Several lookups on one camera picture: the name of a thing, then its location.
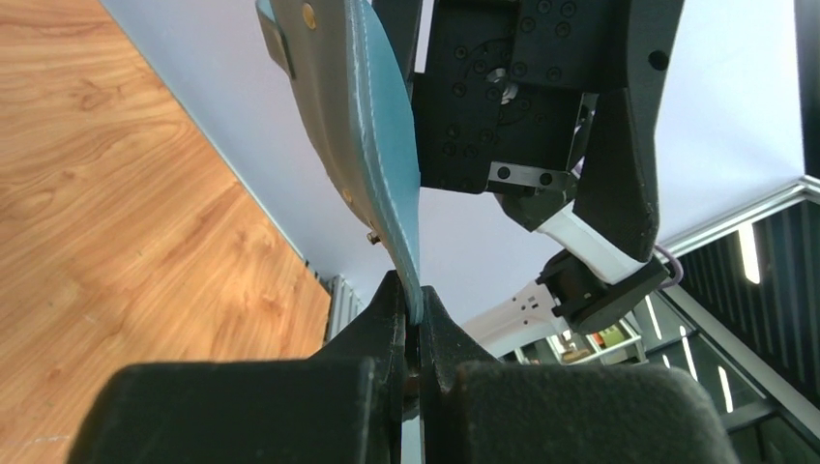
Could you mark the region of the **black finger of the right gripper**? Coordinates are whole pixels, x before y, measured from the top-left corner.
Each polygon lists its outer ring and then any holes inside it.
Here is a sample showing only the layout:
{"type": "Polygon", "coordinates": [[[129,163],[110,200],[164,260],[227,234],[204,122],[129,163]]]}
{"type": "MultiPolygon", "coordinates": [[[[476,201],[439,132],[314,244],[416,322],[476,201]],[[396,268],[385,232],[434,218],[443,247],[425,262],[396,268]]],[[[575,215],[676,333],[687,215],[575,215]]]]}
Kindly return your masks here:
{"type": "Polygon", "coordinates": [[[655,133],[680,1],[601,1],[587,92],[597,95],[573,211],[638,262],[659,231],[655,133]]]}

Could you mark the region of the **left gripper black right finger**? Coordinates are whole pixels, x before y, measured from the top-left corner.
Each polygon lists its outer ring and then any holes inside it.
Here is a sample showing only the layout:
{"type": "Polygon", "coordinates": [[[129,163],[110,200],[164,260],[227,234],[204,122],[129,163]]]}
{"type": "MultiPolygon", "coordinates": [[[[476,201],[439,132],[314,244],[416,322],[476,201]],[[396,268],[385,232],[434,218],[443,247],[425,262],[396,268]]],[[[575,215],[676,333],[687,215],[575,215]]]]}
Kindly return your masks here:
{"type": "Polygon", "coordinates": [[[711,397],[656,364],[500,362],[424,288],[425,463],[734,463],[711,397]]]}

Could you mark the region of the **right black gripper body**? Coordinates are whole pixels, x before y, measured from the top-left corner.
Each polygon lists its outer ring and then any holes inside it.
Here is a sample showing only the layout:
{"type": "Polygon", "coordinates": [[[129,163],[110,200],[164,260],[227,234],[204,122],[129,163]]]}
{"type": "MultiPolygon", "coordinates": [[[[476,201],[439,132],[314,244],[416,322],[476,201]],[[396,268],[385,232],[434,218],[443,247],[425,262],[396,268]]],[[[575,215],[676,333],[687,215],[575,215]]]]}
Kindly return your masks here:
{"type": "Polygon", "coordinates": [[[590,223],[631,208],[628,1],[439,1],[415,69],[418,1],[378,1],[409,87],[421,184],[491,192],[527,228],[572,204],[590,223]]]}

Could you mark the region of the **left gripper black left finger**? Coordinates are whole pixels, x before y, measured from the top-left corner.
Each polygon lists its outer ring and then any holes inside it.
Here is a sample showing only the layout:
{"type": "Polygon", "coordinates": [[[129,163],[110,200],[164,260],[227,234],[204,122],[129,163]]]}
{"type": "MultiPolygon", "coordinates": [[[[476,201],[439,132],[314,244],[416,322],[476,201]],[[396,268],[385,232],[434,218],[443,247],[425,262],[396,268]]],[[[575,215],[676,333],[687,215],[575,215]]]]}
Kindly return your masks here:
{"type": "Polygon", "coordinates": [[[72,463],[396,463],[404,292],[385,274],[366,309],[303,360],[150,362],[118,370],[72,463]]]}

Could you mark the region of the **blue card holder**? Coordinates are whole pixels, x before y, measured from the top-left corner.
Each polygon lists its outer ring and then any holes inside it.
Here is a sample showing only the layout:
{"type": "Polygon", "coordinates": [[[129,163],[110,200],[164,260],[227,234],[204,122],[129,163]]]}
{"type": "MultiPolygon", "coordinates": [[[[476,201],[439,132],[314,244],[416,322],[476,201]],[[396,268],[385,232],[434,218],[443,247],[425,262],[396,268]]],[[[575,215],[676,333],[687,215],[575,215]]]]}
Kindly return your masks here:
{"type": "Polygon", "coordinates": [[[421,175],[411,102],[367,1],[258,1],[269,55],[290,79],[308,139],[350,211],[380,239],[424,318],[421,175]]]}

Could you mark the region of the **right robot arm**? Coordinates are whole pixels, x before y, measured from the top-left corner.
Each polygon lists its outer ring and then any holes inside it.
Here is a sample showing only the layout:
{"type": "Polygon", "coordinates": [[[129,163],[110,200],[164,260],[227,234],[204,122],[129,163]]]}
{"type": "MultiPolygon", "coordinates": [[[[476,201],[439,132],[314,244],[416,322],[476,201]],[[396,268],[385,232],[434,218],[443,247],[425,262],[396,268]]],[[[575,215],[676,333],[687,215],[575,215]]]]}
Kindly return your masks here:
{"type": "Polygon", "coordinates": [[[352,1],[376,150],[367,225],[419,322],[421,189],[494,194],[561,246],[537,284],[577,333],[618,322],[665,278],[655,132],[679,1],[438,1],[414,69],[417,1],[352,1]]]}

